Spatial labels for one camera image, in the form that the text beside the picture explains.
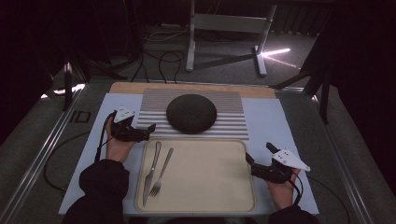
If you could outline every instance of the black round lid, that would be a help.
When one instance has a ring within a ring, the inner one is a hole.
[[[172,127],[182,133],[201,133],[215,123],[218,110],[202,95],[185,94],[169,104],[166,117]]]

